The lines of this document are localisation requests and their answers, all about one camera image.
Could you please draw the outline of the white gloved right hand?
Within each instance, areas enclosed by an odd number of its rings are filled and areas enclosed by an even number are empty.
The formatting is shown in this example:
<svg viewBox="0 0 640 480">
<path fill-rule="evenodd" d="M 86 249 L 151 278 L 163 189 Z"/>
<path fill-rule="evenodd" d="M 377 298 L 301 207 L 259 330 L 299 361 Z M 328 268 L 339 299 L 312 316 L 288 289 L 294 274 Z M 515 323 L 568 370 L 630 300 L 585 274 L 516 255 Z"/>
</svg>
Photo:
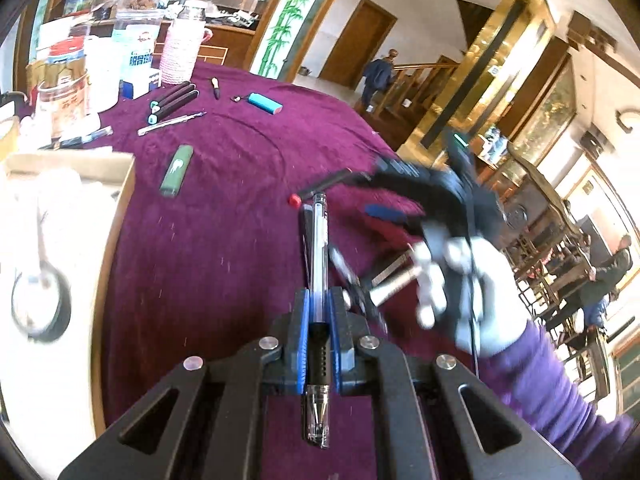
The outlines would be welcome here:
<svg viewBox="0 0 640 480">
<path fill-rule="evenodd" d="M 420 243 L 413 262 L 418 306 L 416 322 L 438 330 L 472 356 L 492 358 L 530 330 L 532 320 L 518 299 L 510 264 L 483 237 L 453 237 L 437 254 Z"/>
</svg>

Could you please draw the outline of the purple sleeved right forearm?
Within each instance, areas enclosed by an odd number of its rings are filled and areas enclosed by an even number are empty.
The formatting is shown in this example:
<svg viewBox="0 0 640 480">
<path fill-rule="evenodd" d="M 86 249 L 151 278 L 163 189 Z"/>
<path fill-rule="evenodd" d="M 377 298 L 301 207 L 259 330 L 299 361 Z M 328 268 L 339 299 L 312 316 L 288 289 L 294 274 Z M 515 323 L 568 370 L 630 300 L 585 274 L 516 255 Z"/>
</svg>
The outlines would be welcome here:
<svg viewBox="0 0 640 480">
<path fill-rule="evenodd" d="M 514 344 L 480 361 L 480 378 L 579 471 L 584 479 L 639 477 L 639 424 L 607 422 L 580 396 L 547 333 L 528 323 Z"/>
</svg>

